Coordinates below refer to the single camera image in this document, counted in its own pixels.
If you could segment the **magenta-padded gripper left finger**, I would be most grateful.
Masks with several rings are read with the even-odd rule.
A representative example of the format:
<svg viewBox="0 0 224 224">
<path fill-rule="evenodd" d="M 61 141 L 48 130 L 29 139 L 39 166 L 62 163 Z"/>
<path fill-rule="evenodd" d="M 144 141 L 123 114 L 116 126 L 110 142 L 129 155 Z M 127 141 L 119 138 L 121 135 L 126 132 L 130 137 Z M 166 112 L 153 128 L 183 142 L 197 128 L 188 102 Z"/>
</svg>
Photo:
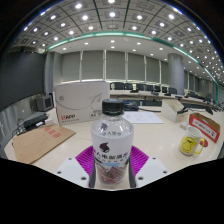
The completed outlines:
<svg viewBox="0 0 224 224">
<path fill-rule="evenodd" d="M 94 188 L 96 169 L 93 147 L 89 146 L 76 157 L 67 158 L 55 171 L 55 175 L 84 188 Z"/>
</svg>

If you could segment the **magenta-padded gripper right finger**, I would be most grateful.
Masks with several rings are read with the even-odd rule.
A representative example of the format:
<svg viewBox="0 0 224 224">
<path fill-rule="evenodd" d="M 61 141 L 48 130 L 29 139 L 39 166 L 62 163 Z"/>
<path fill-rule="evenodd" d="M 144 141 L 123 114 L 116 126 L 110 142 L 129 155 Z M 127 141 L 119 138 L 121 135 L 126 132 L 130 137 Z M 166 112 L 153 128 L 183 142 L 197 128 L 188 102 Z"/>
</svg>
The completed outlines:
<svg viewBox="0 0 224 224">
<path fill-rule="evenodd" d="M 140 188 L 170 174 L 156 157 L 149 157 L 137 147 L 131 149 L 129 159 L 129 183 L 131 188 Z"/>
</svg>

